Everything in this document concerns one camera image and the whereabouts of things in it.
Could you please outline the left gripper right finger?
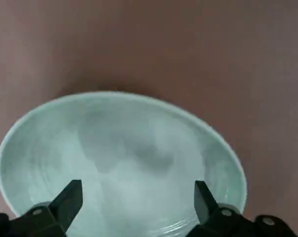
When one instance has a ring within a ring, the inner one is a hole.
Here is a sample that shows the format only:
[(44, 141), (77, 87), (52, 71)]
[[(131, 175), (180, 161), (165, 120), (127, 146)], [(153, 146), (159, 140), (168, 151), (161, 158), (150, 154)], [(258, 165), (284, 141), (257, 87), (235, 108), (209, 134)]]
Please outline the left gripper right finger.
[(259, 215), (254, 221), (227, 205), (219, 205), (204, 181), (196, 181), (194, 208), (199, 219), (189, 237), (295, 237), (282, 219)]

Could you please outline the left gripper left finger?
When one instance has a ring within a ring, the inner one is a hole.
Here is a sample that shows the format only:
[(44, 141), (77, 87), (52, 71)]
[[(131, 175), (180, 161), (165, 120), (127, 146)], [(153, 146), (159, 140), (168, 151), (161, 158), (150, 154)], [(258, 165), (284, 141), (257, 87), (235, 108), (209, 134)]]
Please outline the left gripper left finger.
[(12, 220), (0, 213), (0, 237), (65, 237), (82, 205), (82, 181), (72, 180), (48, 205), (36, 205)]

